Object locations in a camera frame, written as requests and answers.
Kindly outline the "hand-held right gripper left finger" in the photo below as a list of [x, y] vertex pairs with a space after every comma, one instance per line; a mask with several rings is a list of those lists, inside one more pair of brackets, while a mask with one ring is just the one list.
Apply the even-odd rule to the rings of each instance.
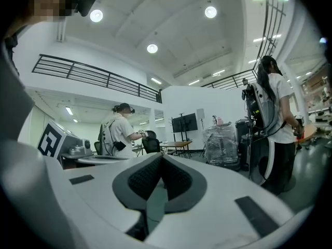
[[63, 170], [46, 157], [50, 193], [44, 238], [53, 248], [152, 248], [135, 237], [145, 228], [142, 212], [125, 207], [113, 191], [123, 171], [158, 159], [157, 153], [101, 166]]

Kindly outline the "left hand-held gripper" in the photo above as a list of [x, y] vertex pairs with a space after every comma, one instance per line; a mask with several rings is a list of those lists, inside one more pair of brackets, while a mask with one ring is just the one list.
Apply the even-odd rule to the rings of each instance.
[[44, 155], [58, 161], [77, 159], [81, 164], [111, 164], [127, 160], [112, 156], [94, 155], [89, 140], [80, 139], [73, 132], [50, 119], [44, 128], [37, 149]]

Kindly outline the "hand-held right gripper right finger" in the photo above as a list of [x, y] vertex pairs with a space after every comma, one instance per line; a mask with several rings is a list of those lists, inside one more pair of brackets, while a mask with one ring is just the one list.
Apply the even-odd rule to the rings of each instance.
[[249, 196], [278, 227], [294, 213], [282, 200], [243, 175], [202, 162], [174, 157], [201, 173], [207, 182], [203, 198], [189, 211], [168, 214], [146, 239], [157, 248], [277, 248], [283, 236], [277, 230], [261, 237], [236, 204]]

